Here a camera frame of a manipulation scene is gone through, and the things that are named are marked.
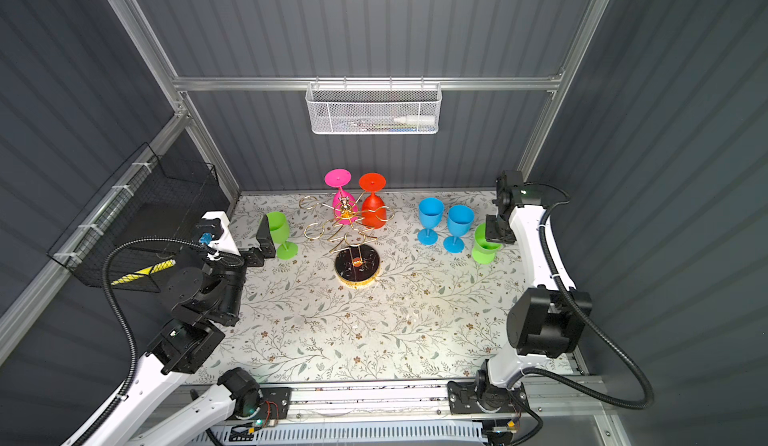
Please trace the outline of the lime green wine glass front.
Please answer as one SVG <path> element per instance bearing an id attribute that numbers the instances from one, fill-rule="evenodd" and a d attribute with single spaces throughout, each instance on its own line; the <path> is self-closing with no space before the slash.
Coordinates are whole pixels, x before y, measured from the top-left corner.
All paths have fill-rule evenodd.
<path id="1" fill-rule="evenodd" d="M 290 226 L 287 216 L 280 211 L 272 211 L 267 214 L 269 231 L 273 243 L 276 246 L 276 256 L 280 260 L 290 260 L 298 253 L 298 246 L 289 240 Z"/>

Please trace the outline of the lime green wine glass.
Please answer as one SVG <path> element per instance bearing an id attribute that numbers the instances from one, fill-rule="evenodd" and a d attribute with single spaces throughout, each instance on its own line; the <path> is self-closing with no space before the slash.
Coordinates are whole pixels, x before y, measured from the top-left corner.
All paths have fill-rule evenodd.
<path id="1" fill-rule="evenodd" d="M 280 211 L 272 211 L 267 214 L 269 231 L 273 243 L 276 246 L 276 256 L 280 260 L 290 260 L 298 253 L 298 246 L 289 240 L 290 226 L 287 216 Z"/>
<path id="2" fill-rule="evenodd" d="M 482 223 L 475 230 L 471 256 L 479 264 L 490 264 L 495 260 L 496 254 L 502 247 L 501 243 L 490 242 L 486 239 L 486 224 Z"/>

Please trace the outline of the lime green wine glass back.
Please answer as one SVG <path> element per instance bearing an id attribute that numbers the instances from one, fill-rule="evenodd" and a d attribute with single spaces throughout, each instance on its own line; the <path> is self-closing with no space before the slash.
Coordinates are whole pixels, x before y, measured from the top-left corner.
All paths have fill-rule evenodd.
<path id="1" fill-rule="evenodd" d="M 496 254 L 502 247 L 501 243 L 490 242 L 486 239 L 486 224 L 482 223 L 475 230 L 471 256 L 479 264 L 490 264 L 495 260 Z"/>

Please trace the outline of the blue wine glass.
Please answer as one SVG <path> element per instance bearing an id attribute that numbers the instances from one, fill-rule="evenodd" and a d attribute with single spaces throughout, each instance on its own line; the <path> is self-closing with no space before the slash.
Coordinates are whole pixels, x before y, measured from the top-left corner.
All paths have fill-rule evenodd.
<path id="1" fill-rule="evenodd" d="M 444 212 L 444 203 L 435 197 L 428 197 L 419 204 L 419 220 L 422 230 L 418 232 L 418 241 L 425 246 L 432 246 L 438 240 L 435 228 L 440 224 Z"/>
<path id="2" fill-rule="evenodd" d="M 462 237 L 468 234 L 474 219 L 474 211 L 466 205 L 454 205 L 450 208 L 447 218 L 449 235 L 443 242 L 443 246 L 448 252 L 459 254 L 464 250 Z"/>

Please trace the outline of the blue wine glass front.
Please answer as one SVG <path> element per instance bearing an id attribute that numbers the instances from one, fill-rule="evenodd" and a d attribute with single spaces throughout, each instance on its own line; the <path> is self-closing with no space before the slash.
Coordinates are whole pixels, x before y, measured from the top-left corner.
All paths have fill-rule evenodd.
<path id="1" fill-rule="evenodd" d="M 418 232 L 418 241 L 425 246 L 432 246 L 438 240 L 435 228 L 440 224 L 444 212 L 444 203 L 435 197 L 428 197 L 419 204 L 419 220 L 422 230 Z"/>

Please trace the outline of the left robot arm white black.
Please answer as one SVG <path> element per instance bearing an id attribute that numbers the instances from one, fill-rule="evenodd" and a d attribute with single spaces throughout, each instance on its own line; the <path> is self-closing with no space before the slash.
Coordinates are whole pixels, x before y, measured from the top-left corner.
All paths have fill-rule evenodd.
<path id="1" fill-rule="evenodd" d="M 141 244 L 130 240 L 111 251 L 101 268 L 102 290 L 129 347 L 126 378 L 68 439 L 69 445 L 183 445 L 212 426 L 235 418 L 251 428 L 279 417 L 255 378 L 242 367 L 224 372 L 207 391 L 146 432 L 140 426 L 208 360 L 240 319 L 245 274 L 254 253 L 240 250 L 223 211 L 208 211 L 191 239 L 173 238 L 172 272 L 159 288 L 170 319 L 140 351 L 117 301 L 114 260 Z"/>

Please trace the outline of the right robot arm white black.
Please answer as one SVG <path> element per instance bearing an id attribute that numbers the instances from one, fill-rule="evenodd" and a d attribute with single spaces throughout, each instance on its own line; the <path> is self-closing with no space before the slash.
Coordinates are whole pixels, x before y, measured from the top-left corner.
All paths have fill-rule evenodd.
<path id="1" fill-rule="evenodd" d="M 520 171 L 504 171 L 495 182 L 497 213 L 486 217 L 483 239 L 490 245 L 515 244 L 523 261 L 528 288 L 510 308 L 507 339 L 501 349 L 478 371 L 474 395 L 481 410 L 497 412 L 508 404 L 506 391 L 528 368 L 541 368 L 576 348 L 584 322 L 568 308 L 556 281 L 562 280 L 577 305 L 590 313 L 590 296 L 575 290 L 560 258 L 554 236 L 545 232 L 548 244 L 539 238 L 539 222 L 549 205 L 548 190 L 558 188 L 526 182 Z"/>

